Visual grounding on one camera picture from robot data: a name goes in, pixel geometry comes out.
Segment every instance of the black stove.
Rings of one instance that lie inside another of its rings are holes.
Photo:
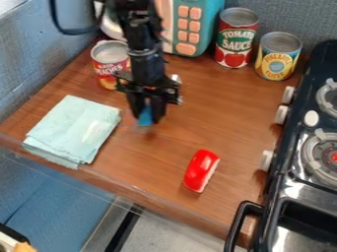
[[[225,247],[233,252],[248,215],[259,218],[248,251],[337,252],[337,40],[318,44],[296,89],[287,87],[265,151],[264,204],[242,202]]]

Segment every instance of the folded towel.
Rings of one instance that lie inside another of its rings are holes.
[[[58,164],[91,163],[120,121],[120,110],[67,95],[27,134],[23,146]]]

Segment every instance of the white knob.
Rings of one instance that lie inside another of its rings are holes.
[[[262,160],[260,163],[260,168],[264,171],[268,171],[271,161],[273,159],[274,152],[272,151],[263,151]]]
[[[279,108],[277,109],[274,122],[276,124],[283,125],[286,121],[288,110],[289,110],[288,106],[280,105]]]
[[[304,117],[304,124],[307,127],[314,127],[319,121],[319,115],[317,114],[316,111],[310,110],[306,113]]]
[[[282,96],[282,103],[290,104],[290,102],[292,101],[292,98],[294,96],[294,92],[295,92],[294,87],[286,86],[286,89],[283,92],[283,96]]]

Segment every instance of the wooden table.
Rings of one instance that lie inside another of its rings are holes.
[[[272,150],[280,135],[281,127],[272,125],[273,118],[285,86],[296,85],[301,71],[289,81],[270,82],[258,77],[252,65],[228,70],[208,54],[170,55],[168,61],[168,72],[183,81],[184,103],[170,105],[160,125],[135,126],[125,95],[98,84],[88,48],[0,126],[1,146],[225,238],[238,204],[259,202],[265,181],[265,173],[258,170],[261,154]],[[66,95],[123,110],[121,124],[94,163],[76,171],[21,148],[25,135]],[[181,184],[199,149],[222,159],[203,194]],[[252,224],[243,230],[241,244],[251,230]]]

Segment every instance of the tomato sauce can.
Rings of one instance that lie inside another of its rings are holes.
[[[114,90],[117,82],[114,74],[130,71],[127,51],[125,42],[114,40],[101,40],[92,49],[94,70],[104,88]]]
[[[245,66],[251,56],[258,29],[257,15],[245,8],[230,8],[220,14],[215,60],[228,68]]]
[[[262,36],[255,63],[256,73],[270,81],[284,81],[292,76],[303,44],[290,33],[274,31]]]

